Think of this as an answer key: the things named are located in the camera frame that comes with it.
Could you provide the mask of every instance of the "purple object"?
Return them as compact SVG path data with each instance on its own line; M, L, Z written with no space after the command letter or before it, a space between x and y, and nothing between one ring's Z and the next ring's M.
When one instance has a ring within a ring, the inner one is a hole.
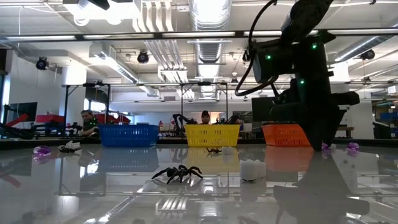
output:
M33 149L33 153L40 156L47 155L50 152L51 150L48 146L37 146Z

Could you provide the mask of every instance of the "security camera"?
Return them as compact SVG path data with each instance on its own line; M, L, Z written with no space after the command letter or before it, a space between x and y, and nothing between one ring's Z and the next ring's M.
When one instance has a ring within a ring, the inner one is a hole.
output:
M39 57L39 60L36 62L36 68L39 70L49 69L49 62L47 61L47 57Z
M88 0L88 1L102 9L104 9L105 11L111 7L109 5L108 0Z
M137 57L137 61L138 61L139 63L148 63L148 61L149 61L149 56L148 56L146 50L140 50L140 51L139 51L139 55L138 55L138 57Z
M371 59L374 59L374 56L375 56L375 53L374 53L374 51L371 49L371 50L368 50L367 52L361 54L359 57L360 57L360 59L362 59L362 60L371 60Z

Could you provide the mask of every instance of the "blue basket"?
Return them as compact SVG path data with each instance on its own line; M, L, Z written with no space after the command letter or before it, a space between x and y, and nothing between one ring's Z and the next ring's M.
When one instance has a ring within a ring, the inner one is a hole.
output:
M99 126L105 147L150 147L156 145L159 127L149 124Z

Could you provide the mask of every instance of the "fluorescent light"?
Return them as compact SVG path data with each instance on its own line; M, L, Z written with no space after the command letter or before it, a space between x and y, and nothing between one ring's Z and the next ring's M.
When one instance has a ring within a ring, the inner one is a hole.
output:
M397 34L397 29L332 29L329 32L335 35Z
M110 35L84 35L87 40L100 39L150 39L154 38L153 34L110 34Z
M188 40L188 44L229 44L232 40Z
M195 78L193 78L193 79L195 79L195 80L201 80L201 79L204 79L204 78L209 78L209 77L195 77ZM211 79L211 78L219 79L219 78L224 78L224 77L210 77L210 79Z
M249 36L249 31L243 32L243 35ZM269 31L253 31L253 36L259 36L259 35L281 35L282 31L280 30L269 30Z
M10 36L6 37L10 41L30 41L30 40L76 40L74 35L43 35L43 36Z
M249 31L245 31L243 32L244 36L249 36ZM310 32L310 35L315 35L317 34L318 31L317 30L313 30ZM265 30L265 31L253 31L253 37L255 36L273 36L273 35L282 35L282 31L280 30Z
M162 34L166 38L176 37L233 37L235 32L231 31L220 31L220 32L174 32Z

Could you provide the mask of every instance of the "cable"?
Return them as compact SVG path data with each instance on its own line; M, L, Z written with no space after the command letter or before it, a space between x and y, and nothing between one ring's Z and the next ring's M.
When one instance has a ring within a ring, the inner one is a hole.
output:
M253 20L253 23L251 24L251 27L250 27L249 40L248 40L248 41L249 41L249 43L248 43L249 54L252 54L252 51L253 51L251 39L252 39L252 37L253 37L253 31L254 31L254 28L256 27L256 24L257 24L258 20L260 19L262 13L263 13L266 9L268 9L269 6L271 6L272 4L274 4L275 2L277 2L277 0L270 0L263 8L259 11L259 13L256 15L256 18L254 18L254 20ZM255 91L258 91L258 90L263 89L263 88L266 87L267 85L269 85L269 84L271 84L271 83L274 83L274 82L278 79L278 77L279 77L278 75L277 75L277 76L274 76L274 77L271 77L270 80L268 80L268 82L263 83L263 84L261 84L261 85L259 85L259 86L257 86L257 87L254 87L254 88L252 88L252 89L250 89L250 90L246 90L246 91L243 91L243 92L240 93L240 92L239 92L239 89L240 89L240 87L242 86L243 82L245 81L246 77L249 75L249 72L251 71L251 67L253 66L253 63L254 63L254 57L253 57L253 55L251 55L251 56L250 56L250 64L249 64L249 66L248 66L248 69L246 70L246 72L245 72L244 75L242 76L241 80L239 81L238 85L236 86L236 89L235 89L235 95L236 95L236 96L244 96L244 95L247 95L247 94L250 94L250 93L254 93Z
M362 5L369 5L369 1L366 2L352 2L352 3L336 3L336 4L331 4L330 7L345 7L345 6L362 6ZM253 3L248 3L246 1L240 1L240 2L235 2L232 4L232 6L263 6L265 5L265 2L259 2L256 3L254 1ZM377 1L376 4L398 4L398 1ZM278 6L293 6L294 3L283 3L283 2L278 2Z

